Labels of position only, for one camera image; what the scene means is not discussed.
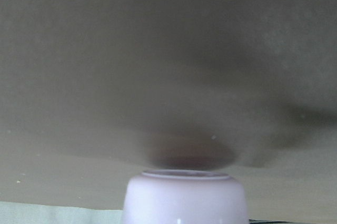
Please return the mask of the pink plastic cup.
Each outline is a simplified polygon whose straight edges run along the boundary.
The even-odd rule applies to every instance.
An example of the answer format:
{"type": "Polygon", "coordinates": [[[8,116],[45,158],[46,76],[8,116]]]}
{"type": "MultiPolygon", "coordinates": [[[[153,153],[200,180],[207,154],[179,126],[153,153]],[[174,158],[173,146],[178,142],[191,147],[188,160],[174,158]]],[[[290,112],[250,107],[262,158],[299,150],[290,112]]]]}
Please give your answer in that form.
{"type": "Polygon", "coordinates": [[[243,186],[212,171],[148,170],[127,185],[122,223],[249,223],[243,186]]]}

